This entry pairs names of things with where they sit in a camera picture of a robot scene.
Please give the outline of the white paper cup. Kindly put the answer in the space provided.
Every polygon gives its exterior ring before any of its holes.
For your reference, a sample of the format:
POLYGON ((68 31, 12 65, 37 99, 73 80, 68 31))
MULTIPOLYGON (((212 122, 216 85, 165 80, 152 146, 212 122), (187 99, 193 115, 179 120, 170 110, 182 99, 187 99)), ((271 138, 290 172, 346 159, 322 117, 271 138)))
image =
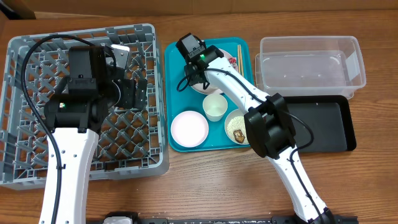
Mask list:
POLYGON ((226 113, 228 102, 223 95, 214 93, 204 98, 202 106, 208 120, 217 122, 226 113))

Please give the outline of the red snack wrapper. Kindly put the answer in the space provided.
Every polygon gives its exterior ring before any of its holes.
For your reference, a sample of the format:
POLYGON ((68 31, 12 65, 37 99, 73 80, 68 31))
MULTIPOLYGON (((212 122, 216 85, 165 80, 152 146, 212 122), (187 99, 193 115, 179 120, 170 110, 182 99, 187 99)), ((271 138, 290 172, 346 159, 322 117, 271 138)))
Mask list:
POLYGON ((237 67, 237 60, 236 60, 236 57, 230 57, 230 58, 228 59, 228 61, 229 61, 229 63, 230 63, 234 68, 237 67))

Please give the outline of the grey bowl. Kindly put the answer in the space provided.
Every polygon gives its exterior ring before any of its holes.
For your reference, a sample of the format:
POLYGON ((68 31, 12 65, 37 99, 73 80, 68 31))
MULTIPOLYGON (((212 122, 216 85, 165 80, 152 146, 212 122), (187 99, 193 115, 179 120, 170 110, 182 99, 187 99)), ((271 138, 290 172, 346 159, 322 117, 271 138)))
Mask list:
POLYGON ((224 122, 227 137, 235 144, 249 145, 244 123, 244 115, 240 109, 233 110, 224 122))

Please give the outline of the white rice pile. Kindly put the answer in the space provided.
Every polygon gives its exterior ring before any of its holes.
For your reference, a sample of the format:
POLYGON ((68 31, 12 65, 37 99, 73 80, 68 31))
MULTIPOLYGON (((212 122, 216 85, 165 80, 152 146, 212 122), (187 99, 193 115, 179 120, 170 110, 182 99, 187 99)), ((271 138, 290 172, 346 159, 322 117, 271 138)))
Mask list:
POLYGON ((228 137, 235 143, 238 143, 235 141, 234 139, 234 135, 233 135, 233 131, 240 129, 243 134, 245 135, 245 141, 244 141, 244 145, 249 144, 248 143, 248 139, 247 139, 247 134, 246 134, 246 127, 245 127, 245 123, 244 123, 244 118, 243 116, 235 116, 231 119, 231 121, 228 123, 227 125, 227 134, 228 137))

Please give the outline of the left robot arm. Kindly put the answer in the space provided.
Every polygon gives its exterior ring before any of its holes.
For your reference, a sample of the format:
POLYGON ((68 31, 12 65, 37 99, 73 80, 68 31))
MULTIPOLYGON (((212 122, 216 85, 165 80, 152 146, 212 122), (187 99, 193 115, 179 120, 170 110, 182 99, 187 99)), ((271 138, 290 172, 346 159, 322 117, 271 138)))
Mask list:
POLYGON ((125 78, 131 52, 122 45, 71 47, 70 73, 44 106, 50 134, 40 223, 85 223, 90 167, 112 107, 142 110, 147 81, 125 78))

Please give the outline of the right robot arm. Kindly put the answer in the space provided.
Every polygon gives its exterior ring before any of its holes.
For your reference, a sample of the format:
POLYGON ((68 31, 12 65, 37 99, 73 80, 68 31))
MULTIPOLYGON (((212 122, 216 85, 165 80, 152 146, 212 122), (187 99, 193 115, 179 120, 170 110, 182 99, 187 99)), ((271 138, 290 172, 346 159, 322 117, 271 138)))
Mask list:
POLYGON ((292 200, 297 223, 335 223, 303 168, 298 154, 301 148, 294 139, 293 122, 298 118, 289 113, 285 99, 256 88, 219 48, 207 46, 191 33, 181 37, 176 47, 186 62, 184 80, 188 85, 216 86, 241 110, 248 143, 276 169, 292 200))

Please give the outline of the teal serving tray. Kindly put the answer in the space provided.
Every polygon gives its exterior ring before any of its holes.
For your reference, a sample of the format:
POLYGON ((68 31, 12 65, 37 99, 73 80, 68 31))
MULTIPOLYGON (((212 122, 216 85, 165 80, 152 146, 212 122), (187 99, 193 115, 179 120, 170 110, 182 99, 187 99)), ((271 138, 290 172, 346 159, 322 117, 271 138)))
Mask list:
MULTIPOLYGON (((206 39, 207 46, 215 45, 219 49, 227 51, 232 56, 237 56, 238 46, 242 47, 244 62, 244 78, 250 83, 254 83, 251 68, 251 59, 247 43, 239 37, 226 37, 220 39, 206 39)), ((171 135, 171 124, 174 118, 184 111, 196 111, 205 114, 202 103, 204 94, 195 91, 192 87, 187 87, 184 91, 177 91, 177 84, 183 78, 185 61, 176 48, 176 43, 169 44, 164 53, 165 65, 165 97, 167 109, 167 129, 170 146, 178 152, 200 152, 223 149, 243 148, 243 145, 236 144, 229 139, 224 131, 224 121, 222 118, 217 122, 209 122, 209 134, 205 141, 197 147, 183 147, 179 145, 171 135)))

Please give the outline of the grey plastic dish rack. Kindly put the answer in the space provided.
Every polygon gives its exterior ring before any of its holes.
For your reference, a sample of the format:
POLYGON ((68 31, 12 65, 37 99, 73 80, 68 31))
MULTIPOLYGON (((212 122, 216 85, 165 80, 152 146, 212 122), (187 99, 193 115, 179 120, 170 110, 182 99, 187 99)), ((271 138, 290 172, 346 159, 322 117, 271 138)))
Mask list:
POLYGON ((65 32, 41 43, 41 35, 13 37, 8 45, 1 90, 1 185, 14 190, 45 185, 47 137, 25 97, 42 111, 55 86, 69 73, 68 50, 85 41, 130 48, 125 77, 147 80, 143 110, 112 108, 99 134, 90 179, 161 175, 169 168, 160 47, 151 24, 65 32))

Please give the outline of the right wooden chopstick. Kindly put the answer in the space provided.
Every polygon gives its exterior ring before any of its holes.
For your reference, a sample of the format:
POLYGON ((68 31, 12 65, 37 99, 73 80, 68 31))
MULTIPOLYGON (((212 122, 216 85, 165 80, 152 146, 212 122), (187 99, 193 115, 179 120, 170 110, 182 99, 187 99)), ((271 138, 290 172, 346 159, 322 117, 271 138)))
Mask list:
POLYGON ((238 45, 238 69, 239 73, 244 76, 244 64, 243 64, 243 53, 242 53, 242 47, 241 45, 238 45))

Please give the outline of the small white plate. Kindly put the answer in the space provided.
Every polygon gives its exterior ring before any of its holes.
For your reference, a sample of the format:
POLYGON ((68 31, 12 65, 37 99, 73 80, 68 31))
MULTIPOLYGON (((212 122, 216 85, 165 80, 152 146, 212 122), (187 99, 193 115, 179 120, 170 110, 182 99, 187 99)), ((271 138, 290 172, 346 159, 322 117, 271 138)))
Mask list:
POLYGON ((206 118, 196 111, 178 114, 170 127, 174 141, 183 147, 197 147, 205 141, 209 133, 206 118))

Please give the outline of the clear plastic bin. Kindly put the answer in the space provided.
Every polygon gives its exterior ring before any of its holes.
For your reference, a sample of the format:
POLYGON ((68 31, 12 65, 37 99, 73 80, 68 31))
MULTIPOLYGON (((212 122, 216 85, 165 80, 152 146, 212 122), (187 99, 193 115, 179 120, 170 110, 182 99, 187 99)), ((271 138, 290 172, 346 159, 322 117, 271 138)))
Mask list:
POLYGON ((282 96, 341 95, 365 87, 366 72, 353 36, 265 37, 255 57, 256 86, 282 96))

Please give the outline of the black tray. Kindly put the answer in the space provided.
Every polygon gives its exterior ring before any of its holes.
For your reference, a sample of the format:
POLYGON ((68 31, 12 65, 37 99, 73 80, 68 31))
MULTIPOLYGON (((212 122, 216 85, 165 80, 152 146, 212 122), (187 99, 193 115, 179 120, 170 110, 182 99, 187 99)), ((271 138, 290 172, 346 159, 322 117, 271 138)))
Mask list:
POLYGON ((289 112, 306 123, 314 141, 302 152, 346 152, 357 142, 346 97, 341 95, 286 96, 289 112))

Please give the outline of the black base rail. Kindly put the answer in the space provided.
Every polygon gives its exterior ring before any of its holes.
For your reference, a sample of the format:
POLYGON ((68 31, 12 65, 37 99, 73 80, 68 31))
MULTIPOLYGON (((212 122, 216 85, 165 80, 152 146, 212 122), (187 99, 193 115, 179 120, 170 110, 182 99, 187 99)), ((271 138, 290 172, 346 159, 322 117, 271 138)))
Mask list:
POLYGON ((191 220, 170 220, 168 218, 143 218, 137 212, 111 212, 106 215, 103 224, 111 223, 131 223, 131 224, 297 224, 305 223, 298 217, 293 216, 273 216, 272 218, 260 219, 191 219, 191 220))

